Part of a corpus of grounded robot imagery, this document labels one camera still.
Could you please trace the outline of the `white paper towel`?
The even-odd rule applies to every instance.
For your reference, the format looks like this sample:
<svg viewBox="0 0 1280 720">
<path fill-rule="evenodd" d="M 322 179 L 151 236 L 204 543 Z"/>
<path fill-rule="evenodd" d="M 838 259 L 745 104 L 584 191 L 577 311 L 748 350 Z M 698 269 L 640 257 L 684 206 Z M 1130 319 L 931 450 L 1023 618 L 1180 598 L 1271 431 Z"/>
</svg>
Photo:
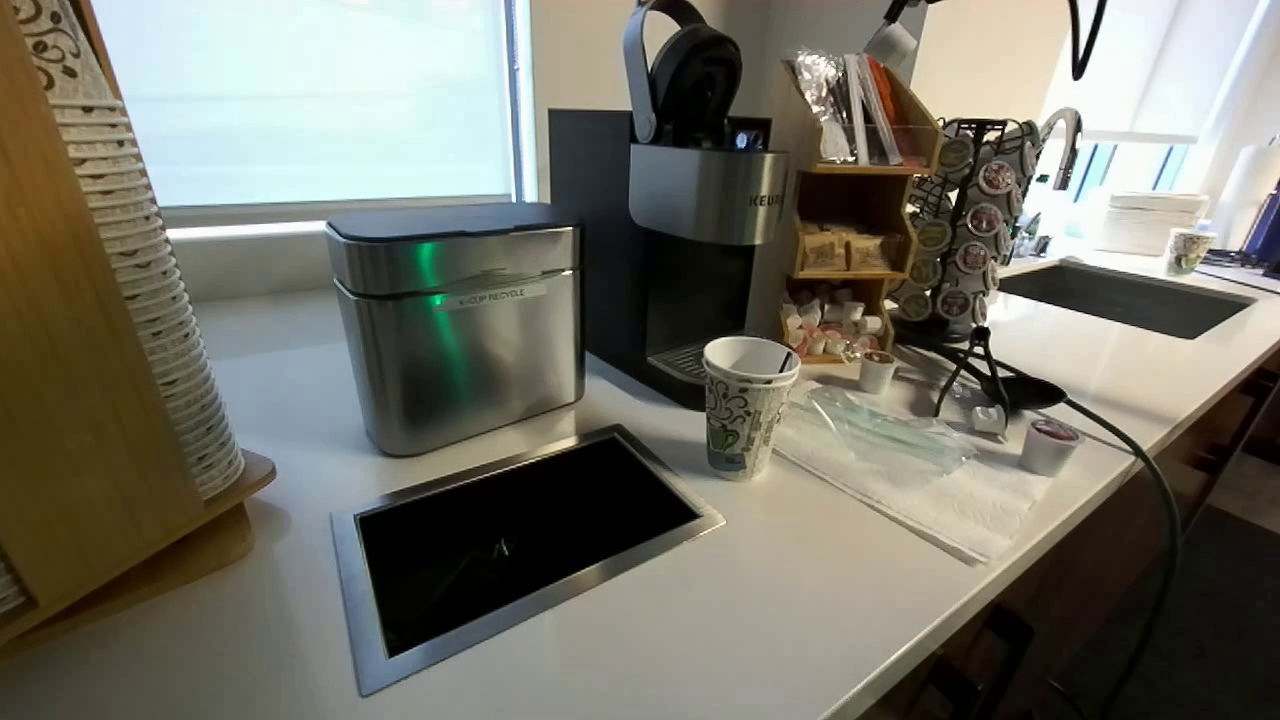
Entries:
<svg viewBox="0 0 1280 720">
<path fill-rule="evenodd" d="M 839 384 L 805 384 L 778 428 L 778 450 L 800 470 L 832 484 L 838 490 L 870 503 L 873 511 L 904 523 L 965 564 L 993 564 L 1008 556 L 1041 518 L 1045 500 L 1071 484 L 1095 484 L 1105 465 L 1122 454 L 1116 441 L 1081 431 L 1076 450 L 1058 477 L 1038 477 L 1021 465 L 1021 423 L 1008 441 L 983 441 L 957 431 L 944 421 L 910 417 L 882 396 L 855 396 L 870 408 L 940 428 L 959 450 L 959 468 L 931 468 L 902 450 L 883 450 L 850 434 L 838 434 L 808 400 L 817 390 L 850 390 Z"/>
</svg>

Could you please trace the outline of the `red lid coffee pod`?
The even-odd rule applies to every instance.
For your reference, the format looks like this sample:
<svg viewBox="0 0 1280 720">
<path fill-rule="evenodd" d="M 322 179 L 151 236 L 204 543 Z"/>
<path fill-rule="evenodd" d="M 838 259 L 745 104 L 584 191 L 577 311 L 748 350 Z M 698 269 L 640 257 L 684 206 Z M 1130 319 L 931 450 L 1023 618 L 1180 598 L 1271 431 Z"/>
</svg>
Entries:
<svg viewBox="0 0 1280 720">
<path fill-rule="evenodd" d="M 1076 450 L 1081 431 L 1059 421 L 1033 421 L 1023 431 L 1021 465 L 1038 477 L 1058 477 Z"/>
</svg>

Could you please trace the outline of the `steel countertop trash chute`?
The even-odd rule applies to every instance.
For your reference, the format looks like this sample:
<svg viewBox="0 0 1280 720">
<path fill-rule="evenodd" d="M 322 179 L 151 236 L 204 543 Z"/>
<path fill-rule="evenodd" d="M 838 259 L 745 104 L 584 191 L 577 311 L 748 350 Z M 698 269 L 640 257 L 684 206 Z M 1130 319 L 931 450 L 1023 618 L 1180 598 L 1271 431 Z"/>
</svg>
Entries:
<svg viewBox="0 0 1280 720">
<path fill-rule="evenodd" d="M 719 514 L 628 428 L 491 459 L 327 518 L 362 695 L 429 673 Z"/>
</svg>

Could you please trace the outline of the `green straw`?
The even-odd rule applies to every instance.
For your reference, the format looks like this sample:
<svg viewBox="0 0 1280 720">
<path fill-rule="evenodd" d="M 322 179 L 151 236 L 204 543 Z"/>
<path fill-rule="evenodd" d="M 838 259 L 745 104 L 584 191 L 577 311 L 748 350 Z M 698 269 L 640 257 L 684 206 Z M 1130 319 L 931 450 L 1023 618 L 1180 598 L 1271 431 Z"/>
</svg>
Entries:
<svg viewBox="0 0 1280 720">
<path fill-rule="evenodd" d="M 931 423 L 904 421 L 882 408 L 860 403 L 850 390 L 817 390 L 808 408 L 838 431 L 883 450 L 913 454 L 940 470 L 959 468 L 965 450 Z"/>
</svg>

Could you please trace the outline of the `stacked paper cups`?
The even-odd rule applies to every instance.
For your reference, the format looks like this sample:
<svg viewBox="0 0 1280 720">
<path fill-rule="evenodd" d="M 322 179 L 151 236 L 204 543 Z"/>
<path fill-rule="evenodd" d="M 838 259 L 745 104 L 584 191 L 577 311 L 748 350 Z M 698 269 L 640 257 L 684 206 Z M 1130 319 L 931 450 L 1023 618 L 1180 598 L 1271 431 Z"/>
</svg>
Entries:
<svg viewBox="0 0 1280 720">
<path fill-rule="evenodd" d="M 218 500 L 246 470 L 204 354 L 189 284 L 162 219 L 145 153 L 71 0 L 4 0 L 27 48 L 52 123 L 90 201 L 108 269 L 177 428 L 197 494 Z"/>
</svg>

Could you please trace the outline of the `stainless steel bin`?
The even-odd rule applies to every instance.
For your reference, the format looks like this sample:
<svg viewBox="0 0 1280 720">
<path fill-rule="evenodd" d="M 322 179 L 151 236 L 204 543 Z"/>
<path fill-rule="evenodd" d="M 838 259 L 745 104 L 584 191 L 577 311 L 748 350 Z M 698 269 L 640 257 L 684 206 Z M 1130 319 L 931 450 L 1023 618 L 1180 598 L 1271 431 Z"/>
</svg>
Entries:
<svg viewBox="0 0 1280 720">
<path fill-rule="evenodd" d="M 422 454 L 584 390 L 581 236 L 544 202 L 327 219 L 367 441 Z"/>
</svg>

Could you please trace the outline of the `black pod carousel stand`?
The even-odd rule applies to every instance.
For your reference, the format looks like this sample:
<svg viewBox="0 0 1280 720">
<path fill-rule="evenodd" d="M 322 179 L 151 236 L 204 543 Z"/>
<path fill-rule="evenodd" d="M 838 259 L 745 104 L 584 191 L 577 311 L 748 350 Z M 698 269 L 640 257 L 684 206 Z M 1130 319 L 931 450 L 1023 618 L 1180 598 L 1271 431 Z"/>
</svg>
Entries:
<svg viewBox="0 0 1280 720">
<path fill-rule="evenodd" d="M 1008 417 L 1066 400 L 1058 384 L 1005 367 L 989 332 L 1038 161 L 1033 121 L 948 121 L 931 169 L 910 179 L 904 219 L 915 249 L 891 289 L 896 338 L 951 362 L 944 390 L 973 377 Z"/>
</svg>

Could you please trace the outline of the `black silver coffee machine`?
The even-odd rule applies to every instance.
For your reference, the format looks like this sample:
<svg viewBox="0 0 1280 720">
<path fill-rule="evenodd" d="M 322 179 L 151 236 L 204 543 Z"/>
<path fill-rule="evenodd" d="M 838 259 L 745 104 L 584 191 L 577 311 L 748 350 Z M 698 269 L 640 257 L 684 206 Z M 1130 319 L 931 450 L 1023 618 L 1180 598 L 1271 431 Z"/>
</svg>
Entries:
<svg viewBox="0 0 1280 720">
<path fill-rule="evenodd" d="M 692 0 L 631 0 L 628 106 L 554 106 L 554 202 L 581 228 L 584 346 L 699 408 L 699 346 L 748 325 L 784 157 L 735 114 L 741 45 Z"/>
</svg>

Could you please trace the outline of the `patterned paper cup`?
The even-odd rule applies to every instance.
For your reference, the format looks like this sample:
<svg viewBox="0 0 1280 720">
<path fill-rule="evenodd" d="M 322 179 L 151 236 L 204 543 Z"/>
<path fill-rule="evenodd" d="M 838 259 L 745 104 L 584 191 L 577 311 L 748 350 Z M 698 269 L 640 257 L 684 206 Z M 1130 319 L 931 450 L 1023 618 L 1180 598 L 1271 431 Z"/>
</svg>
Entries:
<svg viewBox="0 0 1280 720">
<path fill-rule="evenodd" d="M 703 362 L 703 454 L 732 478 L 764 470 L 773 431 L 800 378 L 800 354 L 770 337 L 718 337 Z"/>
</svg>

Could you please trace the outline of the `wooden condiment stand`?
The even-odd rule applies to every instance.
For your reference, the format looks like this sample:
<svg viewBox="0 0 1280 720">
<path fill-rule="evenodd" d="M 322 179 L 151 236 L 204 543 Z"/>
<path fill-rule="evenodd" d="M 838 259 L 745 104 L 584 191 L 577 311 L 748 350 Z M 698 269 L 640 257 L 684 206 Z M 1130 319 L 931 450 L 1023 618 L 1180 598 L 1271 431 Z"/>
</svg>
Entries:
<svg viewBox="0 0 1280 720">
<path fill-rule="evenodd" d="M 890 293 L 915 257 L 910 182 L 931 162 L 938 121 L 870 51 L 798 51 L 790 74 L 808 112 L 808 153 L 781 337 L 805 362 L 855 362 L 891 346 Z"/>
</svg>

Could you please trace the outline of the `white container by sink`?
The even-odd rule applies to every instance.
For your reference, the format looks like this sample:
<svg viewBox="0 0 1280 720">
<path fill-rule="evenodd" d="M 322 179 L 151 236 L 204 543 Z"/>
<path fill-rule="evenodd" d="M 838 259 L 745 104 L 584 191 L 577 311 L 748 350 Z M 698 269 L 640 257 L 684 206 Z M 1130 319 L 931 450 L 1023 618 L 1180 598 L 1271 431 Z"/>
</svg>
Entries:
<svg viewBox="0 0 1280 720">
<path fill-rule="evenodd" d="M 1105 253 L 1136 253 L 1159 257 L 1174 228 L 1194 228 L 1205 214 L 1199 191 L 1136 191 L 1136 197 L 1109 197 L 1094 238 Z"/>
</svg>

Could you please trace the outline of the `dark countertop sink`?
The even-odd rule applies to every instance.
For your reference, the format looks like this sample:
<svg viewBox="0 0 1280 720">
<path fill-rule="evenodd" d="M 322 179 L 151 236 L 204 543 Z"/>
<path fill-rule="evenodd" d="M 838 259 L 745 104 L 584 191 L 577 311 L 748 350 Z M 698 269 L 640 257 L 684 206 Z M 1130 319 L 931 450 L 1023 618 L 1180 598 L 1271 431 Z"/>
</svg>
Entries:
<svg viewBox="0 0 1280 720">
<path fill-rule="evenodd" d="M 1216 293 L 1122 269 L 1095 269 L 1083 259 L 1058 259 L 1005 275 L 1008 294 L 1041 298 L 1054 306 L 1083 311 L 1095 319 L 1146 329 L 1156 337 L 1199 338 L 1205 332 L 1243 317 L 1252 306 L 1239 293 Z"/>
</svg>

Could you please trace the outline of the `wooden cup stand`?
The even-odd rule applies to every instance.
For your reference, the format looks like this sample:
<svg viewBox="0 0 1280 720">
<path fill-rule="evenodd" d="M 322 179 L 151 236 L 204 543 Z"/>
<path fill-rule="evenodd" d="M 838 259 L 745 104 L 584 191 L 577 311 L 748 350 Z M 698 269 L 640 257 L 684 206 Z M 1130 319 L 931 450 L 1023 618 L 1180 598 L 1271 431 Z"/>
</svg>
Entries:
<svg viewBox="0 0 1280 720">
<path fill-rule="evenodd" d="M 71 8 L 116 88 L 90 0 Z M 201 500 L 0 0 L 0 647 L 233 561 L 246 500 L 275 477 L 242 454 L 235 484 Z"/>
</svg>

